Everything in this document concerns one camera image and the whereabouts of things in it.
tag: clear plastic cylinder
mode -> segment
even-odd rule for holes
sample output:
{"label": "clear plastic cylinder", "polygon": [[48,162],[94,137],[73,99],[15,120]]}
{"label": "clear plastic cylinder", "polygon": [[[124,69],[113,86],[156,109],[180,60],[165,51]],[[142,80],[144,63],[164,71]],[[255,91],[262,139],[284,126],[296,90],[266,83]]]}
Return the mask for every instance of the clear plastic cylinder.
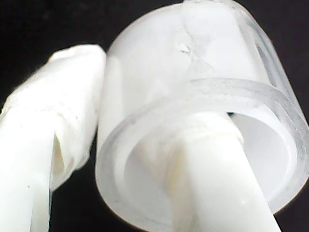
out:
{"label": "clear plastic cylinder", "polygon": [[170,208],[135,155],[162,125],[201,112],[232,112],[273,213],[309,173],[309,130],[274,47],[230,0],[185,1],[141,17],[114,41],[98,129],[96,178],[127,222],[172,231]]}

